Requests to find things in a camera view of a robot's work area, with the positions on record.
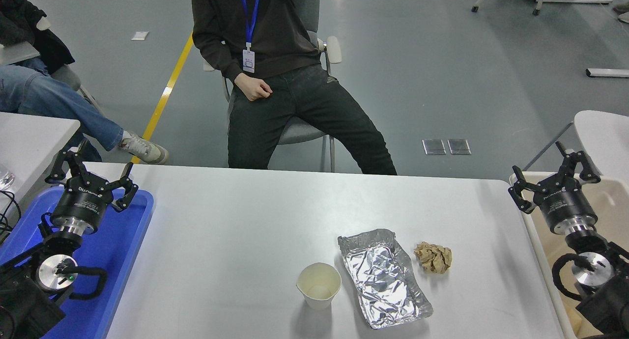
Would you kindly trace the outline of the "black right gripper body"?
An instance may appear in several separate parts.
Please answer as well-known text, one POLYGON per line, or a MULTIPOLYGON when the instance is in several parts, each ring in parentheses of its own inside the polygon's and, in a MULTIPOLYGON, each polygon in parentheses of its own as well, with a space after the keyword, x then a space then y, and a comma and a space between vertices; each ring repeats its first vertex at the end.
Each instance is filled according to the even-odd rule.
POLYGON ((569 220, 587 226, 597 223, 598 216, 585 198, 578 179, 566 176, 559 181, 558 175, 551 175, 539 181, 538 186, 541 191, 536 192, 536 205, 554 234, 566 234, 569 220))

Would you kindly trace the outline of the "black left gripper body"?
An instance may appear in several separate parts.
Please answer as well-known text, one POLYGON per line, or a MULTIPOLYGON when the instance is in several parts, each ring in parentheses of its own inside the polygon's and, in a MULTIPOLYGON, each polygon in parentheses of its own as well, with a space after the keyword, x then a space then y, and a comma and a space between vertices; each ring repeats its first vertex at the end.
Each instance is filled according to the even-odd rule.
POLYGON ((106 184, 108 181, 97 175, 89 175, 86 182, 80 176, 69 178, 50 216, 52 224, 61 227, 63 221, 75 219, 99 227, 108 204, 113 201, 112 191, 101 190, 106 184))

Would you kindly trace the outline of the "person's right hand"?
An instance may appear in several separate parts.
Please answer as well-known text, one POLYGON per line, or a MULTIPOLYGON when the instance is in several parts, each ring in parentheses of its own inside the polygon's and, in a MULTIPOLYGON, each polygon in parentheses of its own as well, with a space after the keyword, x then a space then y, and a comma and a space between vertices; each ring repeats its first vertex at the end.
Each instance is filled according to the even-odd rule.
POLYGON ((258 99, 267 99, 273 93, 272 89, 265 81, 250 77, 245 73, 239 73, 234 79, 234 84, 238 86, 250 102, 258 99))

